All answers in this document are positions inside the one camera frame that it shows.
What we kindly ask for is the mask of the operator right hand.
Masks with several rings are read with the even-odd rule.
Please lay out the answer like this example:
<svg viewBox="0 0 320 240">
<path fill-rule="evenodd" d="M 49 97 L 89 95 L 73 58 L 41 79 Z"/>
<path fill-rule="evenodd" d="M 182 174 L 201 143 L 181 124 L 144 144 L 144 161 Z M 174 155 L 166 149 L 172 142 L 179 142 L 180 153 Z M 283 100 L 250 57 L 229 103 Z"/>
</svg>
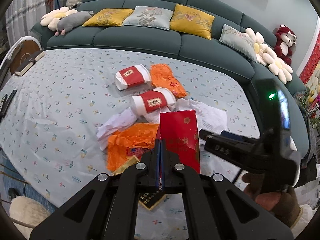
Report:
<svg viewBox="0 0 320 240">
<path fill-rule="evenodd" d="M 263 174 L 246 173 L 242 176 L 242 181 L 247 183 L 244 193 L 247 194 L 257 204 L 265 210 L 271 211 L 285 196 L 284 192 L 261 193 L 261 187 L 264 180 Z"/>
</svg>

